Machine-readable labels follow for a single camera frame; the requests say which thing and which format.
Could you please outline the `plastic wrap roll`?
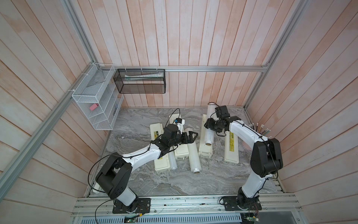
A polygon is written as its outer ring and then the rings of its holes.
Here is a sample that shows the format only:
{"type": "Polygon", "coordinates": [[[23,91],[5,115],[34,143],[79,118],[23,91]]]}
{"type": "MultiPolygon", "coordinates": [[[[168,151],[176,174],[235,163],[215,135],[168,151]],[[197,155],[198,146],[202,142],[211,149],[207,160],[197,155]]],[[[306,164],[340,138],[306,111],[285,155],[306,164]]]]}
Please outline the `plastic wrap roll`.
{"type": "Polygon", "coordinates": [[[169,158],[169,163],[170,163],[170,167],[172,170],[175,170],[178,168],[177,166],[177,162],[176,162],[176,157],[174,154],[174,150],[170,150],[170,152],[168,153],[168,158],[169,158]]]}
{"type": "MultiPolygon", "coordinates": [[[[207,119],[213,118],[213,119],[217,120],[216,113],[215,113],[216,107],[217,107],[217,105],[214,102],[208,103],[207,119]]],[[[205,145],[211,146],[213,144],[213,140],[214,140],[214,131],[207,129],[206,133],[205,133],[205,138],[204,138],[205,145]]]]}
{"type": "Polygon", "coordinates": [[[198,174],[198,173],[200,173],[202,168],[201,168],[201,164],[200,164],[200,159],[199,159],[196,142],[194,141],[191,144],[187,144],[187,146],[188,146],[188,151],[189,151],[188,158],[189,158],[190,169],[194,174],[198,174]]]}

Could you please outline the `cream dispenser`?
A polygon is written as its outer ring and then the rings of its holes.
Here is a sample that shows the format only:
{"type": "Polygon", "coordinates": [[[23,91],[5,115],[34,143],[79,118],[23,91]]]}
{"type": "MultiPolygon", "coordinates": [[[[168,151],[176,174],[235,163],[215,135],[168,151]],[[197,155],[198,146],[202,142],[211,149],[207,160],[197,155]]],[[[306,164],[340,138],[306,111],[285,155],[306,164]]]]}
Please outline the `cream dispenser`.
{"type": "MultiPolygon", "coordinates": [[[[173,124],[173,120],[178,117],[181,118],[181,115],[179,113],[171,115],[169,118],[169,122],[173,124]]],[[[180,133],[183,133],[184,126],[181,124],[178,124],[177,126],[179,128],[180,133]]],[[[174,151],[174,154],[175,154],[176,159],[187,158],[189,156],[188,146],[187,145],[179,145],[178,148],[174,151]]]]}
{"type": "MultiPolygon", "coordinates": [[[[206,121],[207,121],[207,115],[204,114],[202,116],[199,155],[203,157],[211,158],[213,155],[213,146],[212,145],[209,146],[205,144],[206,128],[204,127],[204,124],[206,123],[206,121]]],[[[238,137],[231,132],[226,132],[226,134],[227,136],[225,137],[224,161],[234,164],[239,164],[238,137]]]]}
{"type": "MultiPolygon", "coordinates": [[[[150,133],[152,141],[155,140],[158,136],[163,134],[164,130],[162,124],[156,123],[150,125],[150,133]]],[[[156,172],[162,172],[170,169],[170,162],[168,155],[165,155],[159,159],[154,160],[154,167],[156,172]]]]}

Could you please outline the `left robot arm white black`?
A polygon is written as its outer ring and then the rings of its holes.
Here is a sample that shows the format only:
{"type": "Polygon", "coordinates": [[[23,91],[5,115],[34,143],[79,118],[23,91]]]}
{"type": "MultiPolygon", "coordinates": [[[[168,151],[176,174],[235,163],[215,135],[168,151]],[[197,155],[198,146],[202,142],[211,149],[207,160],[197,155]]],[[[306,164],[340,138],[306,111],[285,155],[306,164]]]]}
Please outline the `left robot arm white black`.
{"type": "Polygon", "coordinates": [[[130,154],[113,153],[98,172],[95,181],[110,199],[120,201],[126,207],[136,207],[138,196],[128,187],[131,173],[150,161],[172,152],[172,147],[195,142],[198,133],[180,132],[178,126],[169,124],[164,133],[147,147],[130,154]]]}

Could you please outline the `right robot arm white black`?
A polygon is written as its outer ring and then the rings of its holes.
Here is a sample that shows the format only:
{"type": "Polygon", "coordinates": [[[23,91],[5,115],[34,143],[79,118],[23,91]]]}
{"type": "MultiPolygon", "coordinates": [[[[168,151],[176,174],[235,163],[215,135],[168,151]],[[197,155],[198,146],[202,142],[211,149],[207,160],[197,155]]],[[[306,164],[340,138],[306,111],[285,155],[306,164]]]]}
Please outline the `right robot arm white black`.
{"type": "Polygon", "coordinates": [[[283,168],[280,142],[268,139],[247,126],[237,116],[215,120],[208,118],[204,127],[215,133],[230,131],[252,148],[251,173],[246,183],[239,188],[237,207],[248,210],[259,202],[259,192],[265,183],[283,168]]]}

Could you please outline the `pencil holder with pencils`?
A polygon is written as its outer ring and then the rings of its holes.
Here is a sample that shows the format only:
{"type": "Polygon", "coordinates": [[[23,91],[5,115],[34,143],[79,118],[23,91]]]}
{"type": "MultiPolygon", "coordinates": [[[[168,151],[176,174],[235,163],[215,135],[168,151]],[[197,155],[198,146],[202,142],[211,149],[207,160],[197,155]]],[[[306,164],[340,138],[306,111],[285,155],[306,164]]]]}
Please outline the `pencil holder with pencils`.
{"type": "Polygon", "coordinates": [[[257,141],[267,141],[270,137],[267,134],[270,132],[270,129],[265,129],[263,124],[259,125],[258,123],[249,124],[249,129],[253,133],[254,142],[257,141]]]}

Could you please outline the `pink eraser block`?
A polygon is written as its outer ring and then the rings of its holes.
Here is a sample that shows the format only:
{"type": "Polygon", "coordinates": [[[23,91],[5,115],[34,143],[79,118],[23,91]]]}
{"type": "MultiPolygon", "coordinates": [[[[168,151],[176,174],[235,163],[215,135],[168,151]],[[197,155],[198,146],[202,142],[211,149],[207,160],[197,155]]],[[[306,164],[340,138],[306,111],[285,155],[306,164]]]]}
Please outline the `pink eraser block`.
{"type": "Polygon", "coordinates": [[[99,104],[97,104],[97,103],[94,103],[94,104],[92,104],[90,107],[89,107],[89,109],[91,110],[91,111],[94,111],[96,108],[98,108],[99,107],[99,104]]]}

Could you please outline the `white and teal brush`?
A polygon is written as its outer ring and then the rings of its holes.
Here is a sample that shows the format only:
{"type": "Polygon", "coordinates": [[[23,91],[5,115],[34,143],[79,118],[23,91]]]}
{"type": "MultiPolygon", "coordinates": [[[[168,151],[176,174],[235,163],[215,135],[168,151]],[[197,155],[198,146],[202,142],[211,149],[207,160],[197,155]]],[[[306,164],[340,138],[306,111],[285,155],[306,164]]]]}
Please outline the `white and teal brush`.
{"type": "Polygon", "coordinates": [[[102,188],[100,187],[100,185],[94,181],[94,184],[92,186],[92,192],[95,194],[101,193],[102,192],[102,188]]]}

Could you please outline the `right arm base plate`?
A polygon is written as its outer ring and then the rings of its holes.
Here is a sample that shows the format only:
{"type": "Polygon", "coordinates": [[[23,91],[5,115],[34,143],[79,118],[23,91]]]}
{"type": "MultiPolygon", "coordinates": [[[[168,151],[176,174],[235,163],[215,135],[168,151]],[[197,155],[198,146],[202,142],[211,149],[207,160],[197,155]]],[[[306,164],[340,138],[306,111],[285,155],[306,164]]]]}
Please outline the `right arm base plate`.
{"type": "Polygon", "coordinates": [[[224,196],[222,203],[225,211],[260,211],[262,210],[259,196],[254,198],[246,198],[245,196],[224,196]]]}

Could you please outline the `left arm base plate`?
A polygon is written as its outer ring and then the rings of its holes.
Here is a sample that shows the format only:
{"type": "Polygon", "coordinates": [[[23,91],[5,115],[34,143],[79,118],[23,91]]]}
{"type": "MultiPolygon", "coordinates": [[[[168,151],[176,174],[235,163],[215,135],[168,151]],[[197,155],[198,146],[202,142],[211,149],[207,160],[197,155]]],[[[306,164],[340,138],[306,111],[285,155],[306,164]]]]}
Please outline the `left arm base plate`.
{"type": "Polygon", "coordinates": [[[129,206],[119,200],[114,200],[113,214],[146,214],[150,212],[151,199],[137,198],[129,206]]]}

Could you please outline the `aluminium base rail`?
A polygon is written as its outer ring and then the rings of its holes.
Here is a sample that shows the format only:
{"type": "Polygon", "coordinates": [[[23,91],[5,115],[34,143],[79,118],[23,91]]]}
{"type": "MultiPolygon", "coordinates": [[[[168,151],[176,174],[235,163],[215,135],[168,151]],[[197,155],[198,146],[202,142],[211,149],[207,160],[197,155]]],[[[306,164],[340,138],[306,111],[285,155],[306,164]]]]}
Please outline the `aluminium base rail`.
{"type": "MultiPolygon", "coordinates": [[[[201,196],[155,196],[150,202],[138,205],[135,214],[149,210],[146,215],[179,215],[179,214],[209,214],[229,213],[225,210],[223,195],[201,196]]],[[[275,193],[261,194],[259,203],[251,205],[246,212],[302,211],[295,194],[275,193]]],[[[114,202],[106,197],[80,198],[72,210],[72,217],[110,216],[113,214],[114,202]]]]}

